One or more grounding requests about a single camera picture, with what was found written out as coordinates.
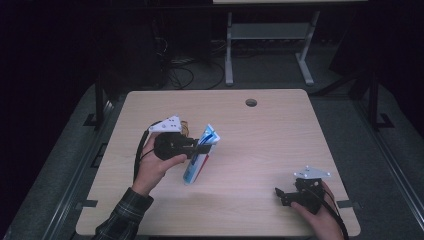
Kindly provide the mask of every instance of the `wooden table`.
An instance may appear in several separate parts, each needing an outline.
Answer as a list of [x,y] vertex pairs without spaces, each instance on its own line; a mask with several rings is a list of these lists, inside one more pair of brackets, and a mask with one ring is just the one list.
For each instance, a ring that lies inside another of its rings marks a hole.
[[[246,105],[255,99],[257,106]],[[303,90],[132,92],[108,144],[77,232],[93,235],[132,184],[134,156],[147,127],[178,114],[190,136],[210,123],[221,140],[196,182],[186,186],[188,161],[170,169],[151,192],[155,201],[139,229],[161,236],[307,236],[309,226],[274,192],[294,192],[293,173],[306,165],[328,171],[336,200],[347,200],[337,168]],[[340,209],[348,232],[360,227],[352,208]]]

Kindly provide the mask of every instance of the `person's left hand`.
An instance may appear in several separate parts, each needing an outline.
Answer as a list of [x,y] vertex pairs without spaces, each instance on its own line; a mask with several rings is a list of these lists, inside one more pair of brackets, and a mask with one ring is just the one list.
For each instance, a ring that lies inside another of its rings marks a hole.
[[154,151],[152,151],[155,138],[158,135],[158,133],[152,133],[144,146],[137,178],[131,187],[133,191],[144,197],[149,196],[150,191],[156,187],[168,169],[179,163],[183,163],[187,159],[185,154],[174,156],[165,161],[158,158]]

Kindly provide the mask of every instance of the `dark background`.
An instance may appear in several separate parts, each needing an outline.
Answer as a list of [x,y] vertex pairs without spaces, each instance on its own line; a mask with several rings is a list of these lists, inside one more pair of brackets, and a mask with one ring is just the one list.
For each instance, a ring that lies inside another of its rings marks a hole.
[[[110,98],[160,88],[166,63],[156,56],[155,34],[167,36],[172,50],[202,58],[211,38],[225,36],[217,27],[225,24],[223,13],[169,13],[155,32],[154,14],[93,10],[107,2],[0,1],[0,236],[90,85],[100,78]],[[348,75],[369,64],[424,136],[422,9],[422,1],[392,0],[372,1],[353,18],[323,11],[314,41],[339,42],[351,21],[331,69]]]

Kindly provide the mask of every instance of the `plaid sleeve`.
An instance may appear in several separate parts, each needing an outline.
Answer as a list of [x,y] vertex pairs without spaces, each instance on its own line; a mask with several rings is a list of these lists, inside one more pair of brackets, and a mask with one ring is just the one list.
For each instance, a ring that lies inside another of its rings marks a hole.
[[109,219],[96,228],[92,239],[134,239],[144,213],[152,203],[152,197],[145,198],[128,188]]

